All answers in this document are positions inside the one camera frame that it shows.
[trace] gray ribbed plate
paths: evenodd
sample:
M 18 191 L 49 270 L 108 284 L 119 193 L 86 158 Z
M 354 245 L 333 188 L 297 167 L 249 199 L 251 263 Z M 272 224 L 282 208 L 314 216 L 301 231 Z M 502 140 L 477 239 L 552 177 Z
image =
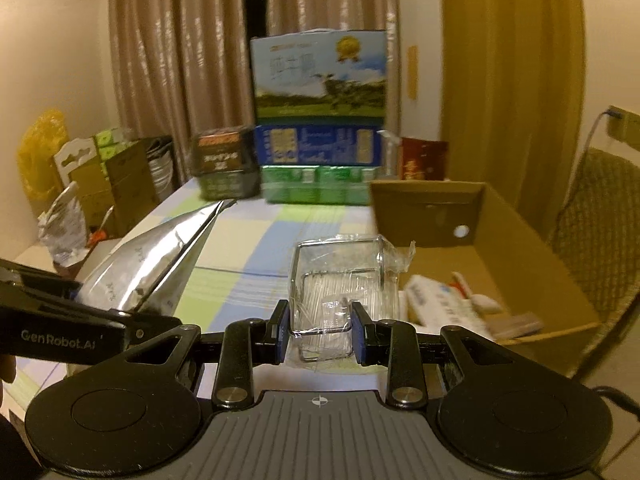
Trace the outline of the gray ribbed plate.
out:
M 49 472 L 42 480 L 66 476 Z M 201 439 L 145 480 L 488 480 L 453 457 L 425 418 L 374 392 L 265 392 L 213 418 Z M 576 480 L 596 479 L 584 474 Z

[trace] checkered tablecloth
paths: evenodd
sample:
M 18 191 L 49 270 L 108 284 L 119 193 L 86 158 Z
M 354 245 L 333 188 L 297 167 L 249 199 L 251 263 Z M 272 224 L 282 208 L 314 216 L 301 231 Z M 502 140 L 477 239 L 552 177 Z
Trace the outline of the checkered tablecloth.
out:
M 205 204 L 196 181 L 191 180 L 140 222 L 126 240 Z M 373 232 L 368 207 L 273 205 L 261 198 L 240 200 L 216 221 L 175 315 L 184 323 L 199 325 L 203 332 L 221 332 L 230 322 L 248 317 L 267 319 L 278 300 L 289 296 L 289 267 L 298 242 Z M 256 368 L 257 387 L 360 389 L 376 387 L 380 382 L 380 378 L 371 375 L 364 382 L 357 378 L 350 381 L 353 370 L 331 375 L 278 368 L 284 367 Z M 42 388 L 61 380 L 65 371 L 62 364 L 19 358 L 18 377 L 5 387 L 25 409 Z M 207 367 L 201 392 L 210 388 L 214 372 L 215 366 Z

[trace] metal screw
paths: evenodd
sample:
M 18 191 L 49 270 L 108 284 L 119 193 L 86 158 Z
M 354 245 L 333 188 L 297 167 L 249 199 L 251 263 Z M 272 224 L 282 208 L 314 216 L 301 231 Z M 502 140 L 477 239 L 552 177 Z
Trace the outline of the metal screw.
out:
M 401 404 L 415 404 L 422 400 L 422 392 L 418 388 L 414 388 L 412 386 L 396 388 L 391 393 L 391 396 Z
M 235 404 L 246 399 L 247 392 L 244 388 L 238 388 L 237 386 L 229 386 L 227 388 L 221 388 L 216 397 L 221 402 L 228 402 L 229 404 Z

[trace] crosshair symbol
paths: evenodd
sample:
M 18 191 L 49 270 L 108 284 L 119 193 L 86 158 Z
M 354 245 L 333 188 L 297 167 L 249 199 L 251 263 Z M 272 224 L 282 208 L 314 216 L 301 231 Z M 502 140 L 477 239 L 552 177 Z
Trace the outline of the crosshair symbol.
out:
M 331 401 L 321 395 L 318 395 L 317 397 L 311 399 L 309 402 L 314 403 L 318 408 L 322 408 L 326 403 Z

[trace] brown curtain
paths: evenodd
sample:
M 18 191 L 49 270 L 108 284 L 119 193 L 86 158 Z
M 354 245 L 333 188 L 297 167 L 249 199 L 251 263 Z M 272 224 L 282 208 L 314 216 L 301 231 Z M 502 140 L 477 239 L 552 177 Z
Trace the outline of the brown curtain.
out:
M 386 129 L 399 135 L 398 0 L 268 0 L 270 36 L 312 28 L 386 30 Z
M 110 0 L 123 126 L 174 139 L 182 182 L 191 137 L 253 122 L 243 0 Z
M 582 0 L 442 0 L 449 176 L 486 181 L 545 236 L 582 114 Z

